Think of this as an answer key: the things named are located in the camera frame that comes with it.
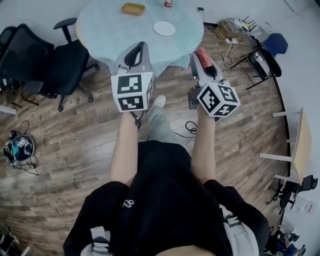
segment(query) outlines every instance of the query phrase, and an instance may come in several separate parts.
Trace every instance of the light blue tablecloth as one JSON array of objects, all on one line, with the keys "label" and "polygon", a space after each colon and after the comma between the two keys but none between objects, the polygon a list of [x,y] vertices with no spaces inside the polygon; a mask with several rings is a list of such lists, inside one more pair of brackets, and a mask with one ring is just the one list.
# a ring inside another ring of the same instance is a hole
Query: light blue tablecloth
[{"label": "light blue tablecloth", "polygon": [[[121,13],[127,3],[145,6],[141,16]],[[90,55],[116,72],[117,57],[129,46],[146,42],[151,68],[159,76],[168,66],[187,68],[189,54],[197,49],[204,34],[203,22],[189,0],[174,0],[171,8],[164,0],[93,0],[79,15],[83,39]],[[173,36],[158,35],[153,25],[170,22]]]}]

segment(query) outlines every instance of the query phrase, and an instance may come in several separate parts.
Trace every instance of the white sneaker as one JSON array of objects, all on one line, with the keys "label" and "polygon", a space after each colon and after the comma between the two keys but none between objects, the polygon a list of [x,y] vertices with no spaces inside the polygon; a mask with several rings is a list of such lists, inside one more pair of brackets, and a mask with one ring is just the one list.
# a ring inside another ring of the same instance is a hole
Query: white sneaker
[{"label": "white sneaker", "polygon": [[153,108],[154,106],[159,106],[160,108],[163,108],[165,104],[166,104],[166,96],[164,96],[163,94],[160,94],[154,99],[151,105],[151,108]]}]

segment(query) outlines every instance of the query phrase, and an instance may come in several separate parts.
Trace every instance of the backpack strap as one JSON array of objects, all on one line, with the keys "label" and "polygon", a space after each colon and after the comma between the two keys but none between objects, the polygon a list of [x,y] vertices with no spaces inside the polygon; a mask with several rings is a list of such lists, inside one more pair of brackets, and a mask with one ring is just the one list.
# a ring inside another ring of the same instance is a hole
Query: backpack strap
[{"label": "backpack strap", "polygon": [[233,256],[259,256],[257,239],[253,231],[237,216],[219,205],[224,218],[224,229],[231,245]]}]

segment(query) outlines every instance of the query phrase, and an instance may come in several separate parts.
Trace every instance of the white logo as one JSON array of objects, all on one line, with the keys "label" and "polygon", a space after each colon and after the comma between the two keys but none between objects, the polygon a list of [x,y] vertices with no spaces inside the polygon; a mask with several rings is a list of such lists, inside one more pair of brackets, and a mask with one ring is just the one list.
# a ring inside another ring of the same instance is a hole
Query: white logo
[{"label": "white logo", "polygon": [[223,109],[221,109],[219,112],[222,114],[222,115],[225,115],[227,113],[230,112],[230,110],[228,110],[228,106],[224,106]]},{"label": "white logo", "polygon": [[[140,103],[139,98],[134,98],[134,103],[139,104]],[[126,99],[122,100],[122,104],[127,105],[128,109],[134,109],[137,107],[137,105],[132,105],[131,103],[128,103],[128,101]]]},{"label": "white logo", "polygon": [[206,105],[206,109],[209,110],[213,107],[214,103],[215,103],[215,96],[213,96],[211,94],[211,91],[207,91],[205,93],[205,95],[203,96],[203,102],[205,103]]},{"label": "white logo", "polygon": [[122,208],[123,207],[130,208],[133,204],[134,204],[134,201],[132,201],[132,200],[124,200]]},{"label": "white logo", "polygon": [[226,95],[224,95],[224,97],[226,98],[226,99],[228,99],[228,100],[233,100],[234,98],[232,97],[232,95],[231,95],[231,89],[225,89],[225,88],[221,88],[221,91],[224,93],[224,94],[226,94]]},{"label": "white logo", "polygon": [[138,83],[138,77],[129,77],[129,86],[121,87],[121,91],[129,91],[131,88],[134,90],[138,90],[138,85],[135,85]]}]

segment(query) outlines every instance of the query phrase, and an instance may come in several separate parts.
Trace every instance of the blue chair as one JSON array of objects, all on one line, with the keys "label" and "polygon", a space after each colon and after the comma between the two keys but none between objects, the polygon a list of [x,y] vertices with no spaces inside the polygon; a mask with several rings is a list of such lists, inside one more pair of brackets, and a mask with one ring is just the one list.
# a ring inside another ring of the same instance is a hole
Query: blue chair
[{"label": "blue chair", "polygon": [[288,49],[286,39],[279,33],[272,33],[269,35],[262,45],[272,54],[273,57],[276,57],[277,54],[285,54]]}]

